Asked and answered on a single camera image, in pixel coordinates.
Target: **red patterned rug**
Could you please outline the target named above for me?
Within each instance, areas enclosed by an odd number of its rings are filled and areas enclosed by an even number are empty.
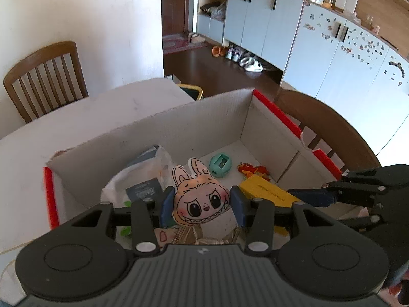
[[[187,51],[188,49],[207,46],[206,42],[192,44],[187,41],[187,34],[175,34],[162,37],[163,55]]]

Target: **floor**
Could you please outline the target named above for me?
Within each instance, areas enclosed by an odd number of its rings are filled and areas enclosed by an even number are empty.
[[[274,99],[282,75],[281,71],[247,72],[226,58],[214,58],[211,46],[168,54],[163,62],[165,75],[175,75],[184,84],[200,86],[204,97],[255,87]]]

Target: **brown door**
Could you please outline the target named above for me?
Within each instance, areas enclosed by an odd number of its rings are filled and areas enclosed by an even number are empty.
[[[181,34],[185,29],[185,0],[162,0],[162,35]]]

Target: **cardboard box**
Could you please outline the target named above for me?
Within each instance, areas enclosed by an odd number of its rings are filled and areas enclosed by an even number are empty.
[[[263,165],[277,185],[320,188],[341,172],[321,151],[300,141],[301,130],[259,91],[241,89],[164,111],[112,130],[56,154],[44,169],[50,226],[54,228],[99,203],[101,190],[116,173],[152,145],[160,144],[175,164],[191,157],[208,163],[227,153],[232,169],[220,182],[239,185],[244,176],[237,165]],[[334,205],[324,212],[338,218],[351,205]],[[203,236],[222,239],[236,226],[230,209],[202,225]]]

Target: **orange toy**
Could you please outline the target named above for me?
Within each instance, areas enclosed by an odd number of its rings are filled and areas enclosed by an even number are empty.
[[[240,165],[237,166],[237,169],[240,173],[243,173],[247,178],[251,177],[253,174],[257,174],[261,176],[264,180],[270,181],[270,178],[268,177],[270,175],[270,172],[267,170],[265,166],[254,167],[251,164],[240,163]]]

